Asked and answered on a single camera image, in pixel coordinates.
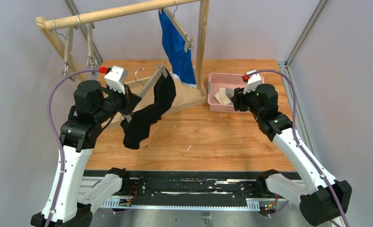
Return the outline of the grey underwear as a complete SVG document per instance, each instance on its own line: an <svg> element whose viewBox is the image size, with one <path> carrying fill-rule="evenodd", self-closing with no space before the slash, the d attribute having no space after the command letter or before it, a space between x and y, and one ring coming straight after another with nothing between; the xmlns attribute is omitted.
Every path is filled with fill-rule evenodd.
<svg viewBox="0 0 373 227"><path fill-rule="evenodd" d="M220 88L215 94L214 98L221 105L233 105L232 97L234 95L234 90L231 88Z"/></svg>

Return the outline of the black underwear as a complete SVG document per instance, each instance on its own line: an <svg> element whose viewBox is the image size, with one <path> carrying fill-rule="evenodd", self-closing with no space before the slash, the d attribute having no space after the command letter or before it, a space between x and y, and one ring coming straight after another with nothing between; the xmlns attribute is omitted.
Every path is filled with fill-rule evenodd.
<svg viewBox="0 0 373 227"><path fill-rule="evenodd" d="M150 135L151 125L161 120L161 116L171 108L176 97L176 87L171 76L161 76L154 88L154 103L132 114L130 121L123 120L123 144L129 149L139 149L140 142Z"/></svg>

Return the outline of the wooden hanger of black underwear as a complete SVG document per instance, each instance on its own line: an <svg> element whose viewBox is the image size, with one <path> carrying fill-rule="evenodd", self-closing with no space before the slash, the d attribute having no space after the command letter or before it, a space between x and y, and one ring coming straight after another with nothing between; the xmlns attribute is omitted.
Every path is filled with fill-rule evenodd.
<svg viewBox="0 0 373 227"><path fill-rule="evenodd" d="M144 98L144 96L147 94L147 92L154 87L154 85L157 83L159 78L163 75L164 77L168 76L167 70L166 70L166 64L162 63L157 67L157 70L154 72L154 74L149 78L147 83L143 86L143 88L138 92L137 96L140 98Z"/></svg>

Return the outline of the wooden hanger of grey underwear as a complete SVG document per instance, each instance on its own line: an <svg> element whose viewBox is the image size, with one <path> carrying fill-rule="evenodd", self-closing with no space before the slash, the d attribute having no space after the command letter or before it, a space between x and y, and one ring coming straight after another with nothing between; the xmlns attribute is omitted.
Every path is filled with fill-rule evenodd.
<svg viewBox="0 0 373 227"><path fill-rule="evenodd" d="M80 23L80 13L77 14L77 21L78 21L78 29L81 31L85 31L85 37L87 42L87 48L88 48L88 60L87 60L87 66L92 68L95 68L98 64L97 59L94 56L94 40L93 40L93 29L95 28L94 23L88 23L88 24L81 24Z"/></svg>

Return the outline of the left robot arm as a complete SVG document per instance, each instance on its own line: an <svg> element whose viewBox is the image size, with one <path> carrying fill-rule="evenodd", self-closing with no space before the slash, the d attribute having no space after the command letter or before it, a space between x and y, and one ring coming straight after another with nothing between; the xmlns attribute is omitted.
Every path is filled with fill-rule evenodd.
<svg viewBox="0 0 373 227"><path fill-rule="evenodd" d="M79 196L86 164L103 132L102 124L117 113L131 112L141 98L128 86L120 92L96 80L81 82L73 95L75 104L58 134L59 160L50 195L42 211L30 221L35 227L88 227L100 206L129 185L128 172L112 168Z"/></svg>

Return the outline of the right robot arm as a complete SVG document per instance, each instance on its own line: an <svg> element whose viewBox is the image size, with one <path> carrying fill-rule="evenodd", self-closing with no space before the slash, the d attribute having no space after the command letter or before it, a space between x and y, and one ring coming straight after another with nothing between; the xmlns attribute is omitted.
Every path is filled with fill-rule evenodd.
<svg viewBox="0 0 373 227"><path fill-rule="evenodd" d="M309 152L289 117L278 110L278 93L270 84L245 92L234 89L236 111L250 111L260 131L279 147L295 167L303 183L287 179L271 169L261 173L256 190L262 195L278 194L296 205L312 226L332 221L347 213L352 187L339 181Z"/></svg>

